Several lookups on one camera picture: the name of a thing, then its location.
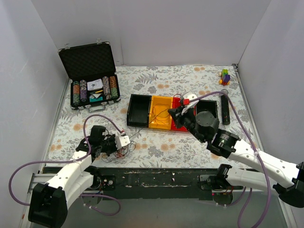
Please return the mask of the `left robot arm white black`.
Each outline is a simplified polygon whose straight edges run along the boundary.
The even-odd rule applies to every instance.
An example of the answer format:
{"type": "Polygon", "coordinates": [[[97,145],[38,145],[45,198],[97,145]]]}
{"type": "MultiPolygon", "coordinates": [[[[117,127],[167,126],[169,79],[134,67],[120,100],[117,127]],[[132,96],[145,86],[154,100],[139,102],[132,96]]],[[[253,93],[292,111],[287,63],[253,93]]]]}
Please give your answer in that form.
{"type": "Polygon", "coordinates": [[[68,209],[86,190],[114,190],[116,177],[103,175],[92,166],[100,154],[110,155],[130,143],[126,135],[106,134],[103,126],[93,126],[91,134],[83,139],[66,164],[46,183],[38,183],[32,192],[28,220],[47,228],[60,228],[68,209]]]}

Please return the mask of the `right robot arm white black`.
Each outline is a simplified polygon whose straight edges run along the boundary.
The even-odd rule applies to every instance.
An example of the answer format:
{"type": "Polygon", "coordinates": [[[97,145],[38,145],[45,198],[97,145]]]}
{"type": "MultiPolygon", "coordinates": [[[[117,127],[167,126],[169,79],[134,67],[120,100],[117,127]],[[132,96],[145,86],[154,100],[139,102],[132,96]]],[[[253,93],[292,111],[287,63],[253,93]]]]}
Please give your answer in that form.
{"type": "Polygon", "coordinates": [[[203,111],[197,115],[183,107],[169,109],[168,113],[178,127],[184,126],[199,142],[207,144],[207,150],[219,157],[240,162],[252,170],[246,171],[222,164],[214,180],[225,189],[243,186],[269,192],[283,202],[296,207],[304,206],[304,164],[291,163],[263,151],[255,152],[252,146],[239,136],[219,129],[219,120],[212,113],[203,111]]]}

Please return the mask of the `red bin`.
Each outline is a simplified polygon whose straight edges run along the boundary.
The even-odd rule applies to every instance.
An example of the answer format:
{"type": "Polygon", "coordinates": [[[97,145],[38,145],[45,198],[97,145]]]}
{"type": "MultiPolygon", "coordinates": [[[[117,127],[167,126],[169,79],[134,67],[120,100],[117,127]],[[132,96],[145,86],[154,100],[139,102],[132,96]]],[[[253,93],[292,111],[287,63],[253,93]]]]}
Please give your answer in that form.
{"type": "MultiPolygon", "coordinates": [[[[180,98],[173,98],[172,108],[182,108],[181,104],[180,104],[180,98]]],[[[177,129],[173,120],[172,120],[172,123],[171,123],[171,130],[188,132],[185,127],[177,129]]]]}

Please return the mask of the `yellow bin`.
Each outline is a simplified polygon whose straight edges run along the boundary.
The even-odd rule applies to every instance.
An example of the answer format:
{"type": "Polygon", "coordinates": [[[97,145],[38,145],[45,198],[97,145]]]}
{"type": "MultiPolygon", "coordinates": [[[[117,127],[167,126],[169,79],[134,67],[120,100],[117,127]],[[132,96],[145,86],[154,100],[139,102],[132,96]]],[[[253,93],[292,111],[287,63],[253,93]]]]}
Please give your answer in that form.
{"type": "Polygon", "coordinates": [[[149,113],[149,128],[170,130],[172,117],[168,110],[172,109],[172,97],[152,96],[149,113]]]}

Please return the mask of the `right black bin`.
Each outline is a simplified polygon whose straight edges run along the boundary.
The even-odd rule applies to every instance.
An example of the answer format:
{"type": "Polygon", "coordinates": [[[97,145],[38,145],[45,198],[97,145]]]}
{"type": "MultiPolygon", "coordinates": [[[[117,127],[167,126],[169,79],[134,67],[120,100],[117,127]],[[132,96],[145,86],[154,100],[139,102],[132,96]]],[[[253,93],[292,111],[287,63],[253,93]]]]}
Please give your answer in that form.
{"type": "Polygon", "coordinates": [[[218,118],[217,101],[200,100],[195,106],[195,115],[203,111],[209,111],[215,118],[218,118]]]}

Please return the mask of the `black bin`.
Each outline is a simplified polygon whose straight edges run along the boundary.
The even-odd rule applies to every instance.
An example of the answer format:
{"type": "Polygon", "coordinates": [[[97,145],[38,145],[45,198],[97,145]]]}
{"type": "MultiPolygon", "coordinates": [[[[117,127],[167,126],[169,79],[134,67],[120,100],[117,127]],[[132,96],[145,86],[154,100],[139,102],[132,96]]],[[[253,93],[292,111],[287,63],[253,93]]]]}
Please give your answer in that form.
{"type": "Polygon", "coordinates": [[[151,95],[131,94],[127,111],[127,126],[148,127],[151,95]]]}
{"type": "Polygon", "coordinates": [[[215,118],[218,118],[217,101],[200,100],[195,106],[195,115],[203,111],[209,111],[215,118]]]}

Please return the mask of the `left black bin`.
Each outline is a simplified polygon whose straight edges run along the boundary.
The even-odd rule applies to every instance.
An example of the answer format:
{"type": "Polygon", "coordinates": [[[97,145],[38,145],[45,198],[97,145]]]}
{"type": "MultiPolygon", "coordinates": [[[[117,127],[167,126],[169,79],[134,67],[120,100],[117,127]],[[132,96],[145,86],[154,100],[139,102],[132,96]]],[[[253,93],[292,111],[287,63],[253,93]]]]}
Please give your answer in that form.
{"type": "Polygon", "coordinates": [[[148,127],[151,95],[131,94],[127,111],[127,126],[148,127]]]}

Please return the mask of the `black microphone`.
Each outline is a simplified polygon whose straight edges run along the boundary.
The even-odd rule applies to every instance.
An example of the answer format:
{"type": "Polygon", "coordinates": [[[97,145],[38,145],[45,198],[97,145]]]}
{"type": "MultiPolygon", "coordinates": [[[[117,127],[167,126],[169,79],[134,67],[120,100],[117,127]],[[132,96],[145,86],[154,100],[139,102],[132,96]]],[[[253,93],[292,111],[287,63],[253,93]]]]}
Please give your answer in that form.
{"type": "Polygon", "coordinates": [[[229,101],[225,95],[221,95],[221,116],[222,116],[222,124],[229,125],[230,124],[229,101]]]}

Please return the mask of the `floral table mat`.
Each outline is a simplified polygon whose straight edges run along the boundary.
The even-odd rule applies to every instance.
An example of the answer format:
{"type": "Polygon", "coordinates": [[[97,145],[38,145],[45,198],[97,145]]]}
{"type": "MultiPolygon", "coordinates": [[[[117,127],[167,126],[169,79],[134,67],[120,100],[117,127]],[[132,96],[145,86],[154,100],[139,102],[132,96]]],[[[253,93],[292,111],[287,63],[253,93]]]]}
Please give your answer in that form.
{"type": "Polygon", "coordinates": [[[114,168],[217,168],[221,164],[244,168],[244,164],[210,153],[190,133],[141,129],[127,126],[131,94],[172,97],[188,91],[196,95],[222,90],[221,66],[119,66],[121,101],[109,104],[92,116],[87,110],[72,110],[70,88],[65,91],[62,109],[47,153],[48,167],[62,167],[92,126],[105,126],[114,133],[124,129],[134,142],[119,156],[98,157],[94,166],[114,168]]]}

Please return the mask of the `teal card box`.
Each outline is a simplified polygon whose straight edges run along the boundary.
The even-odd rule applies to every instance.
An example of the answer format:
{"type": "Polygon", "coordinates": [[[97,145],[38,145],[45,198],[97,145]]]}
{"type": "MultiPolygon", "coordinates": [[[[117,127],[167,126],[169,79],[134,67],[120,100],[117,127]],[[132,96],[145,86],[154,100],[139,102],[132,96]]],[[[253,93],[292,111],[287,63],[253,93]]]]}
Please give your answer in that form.
{"type": "Polygon", "coordinates": [[[92,102],[99,102],[103,101],[103,94],[91,94],[89,96],[89,101],[92,102]]]}

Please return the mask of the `colourful toy block train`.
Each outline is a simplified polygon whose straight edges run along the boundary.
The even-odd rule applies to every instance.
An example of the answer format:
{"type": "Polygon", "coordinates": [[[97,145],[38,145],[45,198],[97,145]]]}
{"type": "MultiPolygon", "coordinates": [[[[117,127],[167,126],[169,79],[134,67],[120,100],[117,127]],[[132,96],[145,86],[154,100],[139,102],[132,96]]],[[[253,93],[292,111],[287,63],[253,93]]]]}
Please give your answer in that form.
{"type": "Polygon", "coordinates": [[[223,86],[229,85],[231,77],[230,77],[230,74],[228,73],[227,69],[222,69],[222,71],[219,72],[218,75],[220,77],[220,80],[218,82],[220,85],[223,85],[223,86]]]}

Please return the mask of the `playing card deck white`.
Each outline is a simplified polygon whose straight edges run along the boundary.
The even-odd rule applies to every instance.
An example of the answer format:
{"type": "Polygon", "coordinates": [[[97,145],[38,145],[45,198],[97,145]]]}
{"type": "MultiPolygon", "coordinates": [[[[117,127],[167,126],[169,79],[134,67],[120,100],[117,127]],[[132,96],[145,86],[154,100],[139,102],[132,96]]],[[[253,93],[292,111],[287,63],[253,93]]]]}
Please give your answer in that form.
{"type": "Polygon", "coordinates": [[[101,79],[97,79],[94,81],[87,82],[87,90],[94,91],[103,88],[103,82],[101,79]]]}

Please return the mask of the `black poker chip case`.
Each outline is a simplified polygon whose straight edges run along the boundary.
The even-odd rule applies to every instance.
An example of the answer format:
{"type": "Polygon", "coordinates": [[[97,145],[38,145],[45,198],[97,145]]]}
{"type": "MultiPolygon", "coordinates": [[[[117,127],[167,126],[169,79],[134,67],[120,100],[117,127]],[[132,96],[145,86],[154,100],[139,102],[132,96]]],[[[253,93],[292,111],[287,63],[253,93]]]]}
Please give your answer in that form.
{"type": "Polygon", "coordinates": [[[120,89],[109,42],[66,47],[58,51],[70,79],[70,106],[73,110],[91,109],[120,102],[120,89]],[[88,91],[87,82],[101,79],[103,88],[88,91]],[[103,94],[103,101],[90,102],[91,94],[103,94]]]}

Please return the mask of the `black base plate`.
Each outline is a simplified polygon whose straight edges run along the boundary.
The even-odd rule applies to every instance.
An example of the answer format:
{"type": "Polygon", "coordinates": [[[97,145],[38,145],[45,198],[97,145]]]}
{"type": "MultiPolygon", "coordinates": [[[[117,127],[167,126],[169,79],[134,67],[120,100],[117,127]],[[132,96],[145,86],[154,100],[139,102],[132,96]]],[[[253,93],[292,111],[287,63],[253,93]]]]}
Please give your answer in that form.
{"type": "Polygon", "coordinates": [[[201,199],[212,200],[220,193],[203,184],[216,169],[177,168],[98,168],[86,194],[102,194],[126,199],[201,199]]]}

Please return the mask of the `aluminium rail frame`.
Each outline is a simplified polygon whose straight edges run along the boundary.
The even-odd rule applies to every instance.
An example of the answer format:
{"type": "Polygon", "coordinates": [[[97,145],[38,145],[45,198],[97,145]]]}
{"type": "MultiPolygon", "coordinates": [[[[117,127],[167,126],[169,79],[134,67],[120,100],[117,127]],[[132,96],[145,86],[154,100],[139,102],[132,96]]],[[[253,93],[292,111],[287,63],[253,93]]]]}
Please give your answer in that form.
{"type": "Polygon", "coordinates": [[[264,176],[247,171],[249,179],[238,181],[234,186],[222,188],[216,185],[213,171],[202,170],[152,170],[152,169],[95,169],[82,173],[35,174],[32,176],[28,193],[34,205],[25,212],[21,227],[32,223],[45,228],[63,226],[67,211],[80,197],[95,197],[106,200],[135,199],[198,199],[217,206],[228,207],[228,203],[217,202],[213,196],[225,194],[231,199],[233,193],[243,199],[252,191],[266,191],[264,176]]]}

